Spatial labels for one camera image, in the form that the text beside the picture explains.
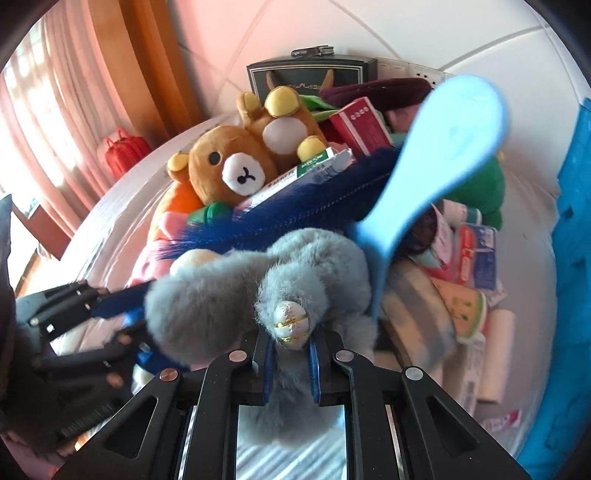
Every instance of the light blue spoon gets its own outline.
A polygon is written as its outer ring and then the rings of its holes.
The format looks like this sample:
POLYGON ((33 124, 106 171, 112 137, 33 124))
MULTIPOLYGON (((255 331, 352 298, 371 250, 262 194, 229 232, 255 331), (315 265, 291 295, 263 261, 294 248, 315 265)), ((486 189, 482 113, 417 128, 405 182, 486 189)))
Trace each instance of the light blue spoon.
POLYGON ((505 105, 479 77, 454 77, 427 97, 379 200, 348 232, 367 257, 373 318, 378 317, 394 251, 408 227, 430 203, 482 166, 505 130, 505 105))

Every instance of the teddy bear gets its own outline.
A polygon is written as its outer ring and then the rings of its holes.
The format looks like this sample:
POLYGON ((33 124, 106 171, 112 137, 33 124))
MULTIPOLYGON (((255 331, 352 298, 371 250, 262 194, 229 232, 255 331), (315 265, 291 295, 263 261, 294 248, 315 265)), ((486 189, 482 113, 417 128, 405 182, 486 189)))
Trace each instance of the teddy bear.
POLYGON ((242 93, 236 106, 244 128, 268 149, 279 174, 328 147, 318 123, 291 87, 274 88, 264 107, 254 93, 242 93))
POLYGON ((189 154, 167 163, 170 177, 190 183, 204 205, 236 206, 277 177, 268 151, 244 128, 222 125, 205 133, 189 154))
POLYGON ((187 263, 154 282, 145 298, 148 330, 162 352, 205 366, 262 325, 276 343, 277 364, 264 407, 241 407, 242 439, 297 446, 335 425, 338 407, 319 407, 310 391, 305 348, 323 324, 345 348, 371 359, 378 334, 365 315, 368 266, 351 240, 321 229, 292 231, 265 252, 231 251, 187 263))

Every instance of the brown bear plush toy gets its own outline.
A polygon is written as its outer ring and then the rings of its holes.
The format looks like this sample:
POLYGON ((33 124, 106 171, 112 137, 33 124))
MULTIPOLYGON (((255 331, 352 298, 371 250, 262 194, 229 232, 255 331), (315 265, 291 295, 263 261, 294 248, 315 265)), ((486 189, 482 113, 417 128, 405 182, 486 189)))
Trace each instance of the brown bear plush toy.
POLYGON ((236 105, 244 128, 268 149, 279 174, 328 147, 318 123, 293 88, 273 89, 264 108, 250 92, 239 95, 236 105))
POLYGON ((189 182, 204 205, 236 206, 277 178, 268 151, 245 129, 223 125, 205 133, 189 154, 177 154, 168 174, 189 182))

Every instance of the white wall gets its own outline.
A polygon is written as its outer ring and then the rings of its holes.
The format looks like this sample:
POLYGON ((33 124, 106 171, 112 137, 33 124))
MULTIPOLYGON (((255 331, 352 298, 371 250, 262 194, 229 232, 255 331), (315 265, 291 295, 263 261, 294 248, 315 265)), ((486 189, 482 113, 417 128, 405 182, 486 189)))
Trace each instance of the white wall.
POLYGON ((403 59, 496 84, 511 112, 507 162, 556 194, 579 100, 591 96, 556 34, 523 0, 168 0, 207 113, 250 90, 246 65, 295 48, 403 59))

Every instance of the pink curtain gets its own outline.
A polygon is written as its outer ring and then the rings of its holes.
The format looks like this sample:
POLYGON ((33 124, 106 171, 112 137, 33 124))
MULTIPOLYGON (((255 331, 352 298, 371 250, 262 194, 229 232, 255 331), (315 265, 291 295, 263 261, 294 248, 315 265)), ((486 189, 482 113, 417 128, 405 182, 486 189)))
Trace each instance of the pink curtain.
POLYGON ((76 3, 61 0, 39 20, 0 76, 0 184, 24 213, 34 198, 70 237, 113 184, 97 148, 125 123, 88 31, 71 28, 83 21, 76 3))

